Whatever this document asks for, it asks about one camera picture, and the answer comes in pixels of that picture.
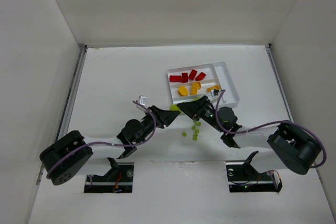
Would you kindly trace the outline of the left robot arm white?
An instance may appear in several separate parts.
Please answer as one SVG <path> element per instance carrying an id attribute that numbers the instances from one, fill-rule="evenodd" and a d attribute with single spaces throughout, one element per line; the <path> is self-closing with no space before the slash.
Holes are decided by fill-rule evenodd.
<path id="1" fill-rule="evenodd" d="M 180 115 L 180 111 L 133 103 L 144 110 L 145 116 L 140 121 L 128 120 L 117 136 L 91 138 L 73 130 L 42 151 L 39 158 L 47 171 L 47 179 L 55 186 L 62 185 L 79 174 L 89 160 L 127 158 L 138 146 L 147 143 L 156 129 L 168 127 Z"/>

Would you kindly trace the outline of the yellow rounded lego piece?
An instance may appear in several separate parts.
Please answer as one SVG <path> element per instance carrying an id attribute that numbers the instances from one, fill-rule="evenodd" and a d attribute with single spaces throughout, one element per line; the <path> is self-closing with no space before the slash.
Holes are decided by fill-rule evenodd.
<path id="1" fill-rule="evenodd" d="M 178 94 L 181 97 L 186 97 L 186 96 L 188 96 L 188 89 L 185 86 L 179 86 Z"/>

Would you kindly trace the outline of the white divided tray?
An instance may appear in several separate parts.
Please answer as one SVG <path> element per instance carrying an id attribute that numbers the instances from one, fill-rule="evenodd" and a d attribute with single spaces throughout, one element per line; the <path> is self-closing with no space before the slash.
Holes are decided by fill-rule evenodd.
<path id="1" fill-rule="evenodd" d="M 173 104 L 178 104 L 181 102 L 190 102 L 191 100 L 198 97 L 202 97 L 204 95 L 208 96 L 212 100 L 213 98 L 211 97 L 211 93 L 207 92 L 207 88 L 212 86 L 220 86 L 221 90 L 222 89 L 225 90 L 225 93 L 222 96 L 219 105 L 228 106 L 231 108 L 238 105 L 240 97 L 235 88 L 233 80 L 230 76 L 227 65 L 223 61 L 215 63 L 206 63 L 203 65 L 169 69 L 167 71 L 167 77 L 169 78 L 170 75 L 180 75 L 182 72 L 187 72 L 189 75 L 192 69 L 197 70 L 197 75 L 200 74 L 201 72 L 206 73 L 205 79 L 202 81 L 188 80 L 188 82 L 186 83 L 169 82 L 169 88 Z M 191 86 L 192 83 L 194 82 L 200 82 L 202 86 L 201 89 L 198 91 L 197 95 L 191 95 Z M 179 86 L 185 86 L 188 89 L 188 96 L 186 97 L 179 96 L 178 94 Z"/>

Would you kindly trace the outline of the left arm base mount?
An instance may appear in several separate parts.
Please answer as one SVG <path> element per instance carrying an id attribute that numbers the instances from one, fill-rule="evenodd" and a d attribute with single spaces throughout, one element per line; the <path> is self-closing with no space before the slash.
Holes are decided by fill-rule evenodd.
<path id="1" fill-rule="evenodd" d="M 118 163 L 108 158 L 109 169 L 103 175 L 87 175 L 86 194 L 128 194 L 133 191 L 134 163 Z"/>

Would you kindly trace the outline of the right aluminium rail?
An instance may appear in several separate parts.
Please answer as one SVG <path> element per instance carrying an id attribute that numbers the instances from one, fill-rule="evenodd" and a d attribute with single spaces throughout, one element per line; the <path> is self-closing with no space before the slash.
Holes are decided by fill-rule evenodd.
<path id="1" fill-rule="evenodd" d="M 289 104 L 288 104 L 288 101 L 287 101 L 287 97 L 286 97 L 286 94 L 284 92 L 283 85 L 281 83 L 280 76 L 279 76 L 278 70 L 276 68 L 276 64 L 275 64 L 273 55 L 272 55 L 271 44 L 267 44 L 265 46 L 265 49 L 266 49 L 266 53 L 268 55 L 268 59 L 270 61 L 272 70 L 274 72 L 274 75 L 275 75 L 275 78 L 276 78 L 276 81 L 277 81 L 277 85 L 278 85 L 279 91 L 281 93 L 283 103 L 284 103 L 285 108 L 286 108 L 287 116 L 288 116 L 289 120 L 293 122 L 294 121 L 293 116 L 292 116 L 292 113 L 290 111 L 290 107 L 289 107 Z"/>

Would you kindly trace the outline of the yellow lego brick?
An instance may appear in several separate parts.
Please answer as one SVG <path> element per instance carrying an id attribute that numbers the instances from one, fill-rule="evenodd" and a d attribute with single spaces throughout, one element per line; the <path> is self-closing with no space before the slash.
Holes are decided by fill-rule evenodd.
<path id="1" fill-rule="evenodd" d="M 220 86 L 212 86 L 212 87 L 209 87 L 207 88 L 207 92 L 211 92 L 212 90 L 220 90 Z"/>

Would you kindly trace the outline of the large lime green lego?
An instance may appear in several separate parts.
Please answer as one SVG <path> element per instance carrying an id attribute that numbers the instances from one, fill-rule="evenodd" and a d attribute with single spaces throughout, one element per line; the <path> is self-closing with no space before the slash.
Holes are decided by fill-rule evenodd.
<path id="1" fill-rule="evenodd" d="M 176 104 L 170 106 L 170 111 L 177 111 L 179 114 L 182 114 L 181 109 Z"/>

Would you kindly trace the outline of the red rounded lego brick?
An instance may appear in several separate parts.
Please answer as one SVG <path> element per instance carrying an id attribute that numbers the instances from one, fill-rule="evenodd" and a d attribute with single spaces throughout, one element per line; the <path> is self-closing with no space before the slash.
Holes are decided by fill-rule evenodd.
<path id="1" fill-rule="evenodd" d="M 204 80 L 206 77 L 206 73 L 201 72 L 200 74 L 197 75 L 197 77 L 195 78 L 195 81 L 202 81 Z"/>

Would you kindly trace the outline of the left aluminium rail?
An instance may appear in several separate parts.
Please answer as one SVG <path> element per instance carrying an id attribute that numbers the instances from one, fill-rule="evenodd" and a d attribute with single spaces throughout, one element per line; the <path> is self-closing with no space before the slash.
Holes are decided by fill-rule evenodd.
<path id="1" fill-rule="evenodd" d="M 80 49 L 79 56 L 78 56 L 76 66 L 75 66 L 75 69 L 72 75 L 69 92 L 66 98 L 64 110 L 62 112 L 56 138 L 53 143 L 56 143 L 59 139 L 61 139 L 68 132 L 68 129 L 69 129 L 71 115 L 73 112 L 73 107 L 75 104 L 76 95 L 77 95 L 78 87 L 80 83 L 80 78 L 82 75 L 82 71 L 83 71 L 83 67 L 84 67 L 85 59 L 86 59 L 86 53 L 88 49 L 87 45 L 85 44 L 79 44 L 78 46 Z"/>

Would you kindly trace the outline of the aluminium rail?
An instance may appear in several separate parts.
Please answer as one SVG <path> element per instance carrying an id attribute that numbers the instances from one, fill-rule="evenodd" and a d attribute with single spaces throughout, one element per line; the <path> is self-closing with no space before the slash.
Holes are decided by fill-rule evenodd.
<path id="1" fill-rule="evenodd" d="M 290 107 L 289 107 L 289 104 L 288 104 L 288 101 L 287 101 L 287 97 L 286 97 L 286 94 L 284 92 L 283 85 L 281 83 L 280 76 L 279 76 L 278 70 L 276 68 L 276 64 L 275 64 L 273 55 L 272 55 L 271 44 L 267 44 L 265 46 L 265 49 L 266 49 L 266 53 L 268 55 L 268 59 L 270 61 L 272 70 L 274 72 L 274 75 L 275 75 L 275 78 L 276 78 L 276 81 L 277 81 L 277 85 L 278 85 L 279 91 L 281 93 L 283 103 L 284 103 L 285 108 L 286 108 L 287 116 L 288 116 L 289 120 L 293 122 L 294 121 L 293 116 L 292 116 L 292 113 L 290 111 Z"/>
<path id="2" fill-rule="evenodd" d="M 75 66 L 75 69 L 72 75 L 69 92 L 66 98 L 64 110 L 62 112 L 56 138 L 53 143 L 56 143 L 59 139 L 61 139 L 68 132 L 68 129 L 69 129 L 71 115 L 73 112 L 73 107 L 75 104 L 76 95 L 77 95 L 78 87 L 80 83 L 80 78 L 82 75 L 82 71 L 83 71 L 83 67 L 84 67 L 85 59 L 86 59 L 86 53 L 88 49 L 87 45 L 85 44 L 79 44 L 78 46 L 80 49 L 79 56 L 78 56 L 76 66 Z"/>

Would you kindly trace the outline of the red curved lego piece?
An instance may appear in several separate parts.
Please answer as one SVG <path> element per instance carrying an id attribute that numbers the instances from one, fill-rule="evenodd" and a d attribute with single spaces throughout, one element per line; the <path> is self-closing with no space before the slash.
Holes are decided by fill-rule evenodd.
<path id="1" fill-rule="evenodd" d="M 197 70 L 192 69 L 191 72 L 190 72 L 189 75 L 188 75 L 188 79 L 189 79 L 190 81 L 193 81 L 193 80 L 195 79 L 196 75 L 197 75 Z"/>

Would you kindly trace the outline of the yellow and red lego stack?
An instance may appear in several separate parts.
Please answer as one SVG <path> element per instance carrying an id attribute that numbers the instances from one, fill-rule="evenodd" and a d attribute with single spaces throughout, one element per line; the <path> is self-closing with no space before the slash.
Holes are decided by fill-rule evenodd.
<path id="1" fill-rule="evenodd" d="M 198 91 L 201 89 L 201 83 L 200 82 L 194 82 L 191 86 L 191 95 L 197 95 Z"/>

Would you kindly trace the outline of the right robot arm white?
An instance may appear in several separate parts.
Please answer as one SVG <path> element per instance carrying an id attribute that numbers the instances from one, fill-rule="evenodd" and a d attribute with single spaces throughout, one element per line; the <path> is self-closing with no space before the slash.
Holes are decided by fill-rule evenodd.
<path id="1" fill-rule="evenodd" d="M 275 121 L 254 128 L 237 123 L 232 108 L 213 105 L 208 97 L 177 104 L 194 121 L 202 119 L 222 133 L 223 143 L 230 148 L 263 148 L 254 152 L 246 163 L 257 172 L 287 168 L 305 175 L 309 169 L 326 162 L 326 149 L 311 131 L 291 121 Z"/>

